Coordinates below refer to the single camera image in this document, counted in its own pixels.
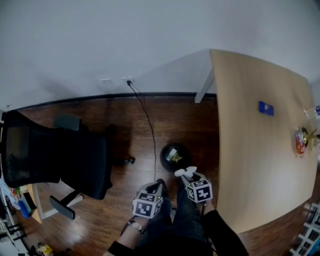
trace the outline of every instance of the power outlet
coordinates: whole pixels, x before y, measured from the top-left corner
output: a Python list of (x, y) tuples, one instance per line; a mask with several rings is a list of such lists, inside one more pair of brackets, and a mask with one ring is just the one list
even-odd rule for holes
[(125, 84), (127, 84), (127, 81), (130, 80), (132, 83), (135, 82), (134, 78), (132, 76), (123, 76), (122, 80), (124, 81)]
[(105, 78), (105, 79), (101, 79), (101, 84), (103, 86), (113, 86), (115, 85), (115, 83), (111, 80), (111, 78)]

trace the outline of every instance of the wooden table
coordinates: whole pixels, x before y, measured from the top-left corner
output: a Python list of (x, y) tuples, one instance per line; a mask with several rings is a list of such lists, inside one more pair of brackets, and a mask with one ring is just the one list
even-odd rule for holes
[[(271, 222), (309, 199), (317, 153), (295, 154), (294, 125), (309, 133), (316, 119), (306, 78), (243, 54), (211, 50), (220, 129), (217, 210), (237, 233)], [(259, 112), (258, 102), (274, 107)]]

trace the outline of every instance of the black sleeve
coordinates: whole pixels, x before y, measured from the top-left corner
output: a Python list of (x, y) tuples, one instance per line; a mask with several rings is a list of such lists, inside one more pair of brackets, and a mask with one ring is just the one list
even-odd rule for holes
[(238, 235), (225, 223), (217, 210), (204, 215), (202, 225), (219, 256), (249, 255)]
[(134, 255), (134, 250), (124, 246), (121, 243), (118, 243), (117, 241), (113, 242), (108, 252), (113, 254), (114, 256)]

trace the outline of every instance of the chair armrest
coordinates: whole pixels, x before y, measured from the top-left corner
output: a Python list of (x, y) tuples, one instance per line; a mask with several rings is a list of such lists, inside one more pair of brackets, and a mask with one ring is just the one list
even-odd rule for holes
[(81, 118), (72, 114), (60, 114), (54, 120), (54, 126), (73, 131), (79, 131), (81, 127)]
[(50, 195), (50, 203), (59, 213), (66, 216), (67, 218), (74, 220), (76, 217), (75, 211), (68, 207), (68, 204), (76, 198), (79, 191), (74, 190), (68, 194), (64, 199), (58, 200), (54, 196)]

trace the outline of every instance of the jeans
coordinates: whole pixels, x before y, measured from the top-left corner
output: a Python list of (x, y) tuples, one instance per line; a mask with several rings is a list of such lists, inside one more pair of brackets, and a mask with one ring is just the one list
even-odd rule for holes
[(168, 197), (163, 197), (160, 212), (149, 222), (137, 246), (141, 246), (159, 237), (172, 234), (188, 237), (207, 243), (205, 231), (201, 225), (201, 216), (197, 206), (187, 195), (183, 184), (180, 185), (177, 196), (177, 211), (171, 222), (172, 205)]

